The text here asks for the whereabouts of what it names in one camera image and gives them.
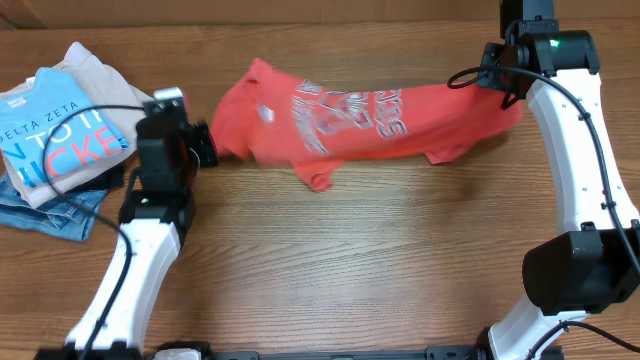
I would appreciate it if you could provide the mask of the red printed t-shirt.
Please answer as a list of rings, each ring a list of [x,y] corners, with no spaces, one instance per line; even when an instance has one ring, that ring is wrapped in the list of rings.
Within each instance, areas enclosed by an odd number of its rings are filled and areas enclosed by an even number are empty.
[[[503,110],[502,100],[500,92],[477,85],[335,91],[255,59],[220,101],[211,134],[219,155],[290,166],[311,190],[323,192],[346,161],[456,160],[521,119],[521,107]]]

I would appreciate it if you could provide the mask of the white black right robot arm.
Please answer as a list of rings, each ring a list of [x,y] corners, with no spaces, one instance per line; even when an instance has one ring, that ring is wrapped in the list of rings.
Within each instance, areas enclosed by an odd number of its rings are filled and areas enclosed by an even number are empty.
[[[501,42],[485,47],[480,85],[525,100],[544,138],[556,236],[524,257],[524,295],[481,336],[485,359],[557,359],[573,323],[626,301],[639,284],[639,213],[608,138],[592,36],[563,31],[549,1],[502,0]]]

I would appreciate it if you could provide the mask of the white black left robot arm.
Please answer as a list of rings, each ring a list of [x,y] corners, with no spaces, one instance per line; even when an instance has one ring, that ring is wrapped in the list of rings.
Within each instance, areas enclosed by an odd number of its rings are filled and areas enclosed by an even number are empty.
[[[89,308],[58,349],[39,359],[140,359],[147,325],[169,268],[195,218],[193,184],[201,167],[217,164],[204,123],[188,120],[184,100],[141,106],[136,125],[139,167],[129,178],[112,227],[116,249]]]

